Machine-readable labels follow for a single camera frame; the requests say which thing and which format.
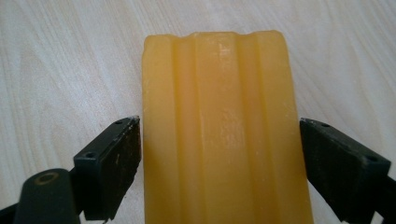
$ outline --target soap bar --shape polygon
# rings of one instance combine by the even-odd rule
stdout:
[[[147,37],[146,223],[312,223],[281,33]]]

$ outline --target wood grain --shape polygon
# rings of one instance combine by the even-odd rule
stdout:
[[[142,114],[147,35],[272,29],[287,38],[299,115],[396,161],[395,1],[2,0],[0,207],[30,175],[72,168],[112,121]],[[142,174],[113,223],[144,223]],[[316,223],[338,223],[310,190]]]

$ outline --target tabletop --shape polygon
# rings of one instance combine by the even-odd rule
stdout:
[[[287,40],[299,117],[396,161],[395,1],[2,0],[0,208],[29,176],[71,169],[111,122],[142,115],[146,36],[260,30]],[[315,223],[339,223],[309,190]],[[144,223],[142,166],[112,222]]]

